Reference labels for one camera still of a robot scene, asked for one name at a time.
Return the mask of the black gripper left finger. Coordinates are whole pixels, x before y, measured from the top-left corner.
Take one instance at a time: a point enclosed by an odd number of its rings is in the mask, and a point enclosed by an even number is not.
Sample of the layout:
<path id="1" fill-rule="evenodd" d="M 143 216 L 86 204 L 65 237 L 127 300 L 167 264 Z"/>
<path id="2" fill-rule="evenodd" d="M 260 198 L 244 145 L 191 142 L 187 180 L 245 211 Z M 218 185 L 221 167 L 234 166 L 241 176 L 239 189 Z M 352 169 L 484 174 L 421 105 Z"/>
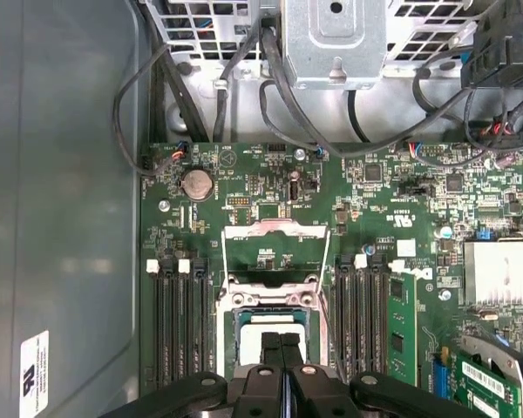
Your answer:
<path id="1" fill-rule="evenodd" d="M 284 363 L 278 333 L 261 337 L 261 363 L 230 381 L 199 372 L 104 414 L 105 417 L 278 417 Z"/>

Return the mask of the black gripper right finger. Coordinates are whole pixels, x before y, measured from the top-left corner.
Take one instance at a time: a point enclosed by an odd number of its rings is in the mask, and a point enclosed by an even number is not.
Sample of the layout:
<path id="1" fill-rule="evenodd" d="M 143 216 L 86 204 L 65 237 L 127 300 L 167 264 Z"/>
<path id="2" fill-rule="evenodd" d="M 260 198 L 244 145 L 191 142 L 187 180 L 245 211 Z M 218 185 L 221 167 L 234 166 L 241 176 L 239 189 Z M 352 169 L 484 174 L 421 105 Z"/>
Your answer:
<path id="1" fill-rule="evenodd" d="M 283 365 L 290 378 L 298 417 L 473 417 L 456 402 L 385 374 L 364 372 L 344 383 L 320 366 L 303 361 L 297 334 L 282 336 Z"/>

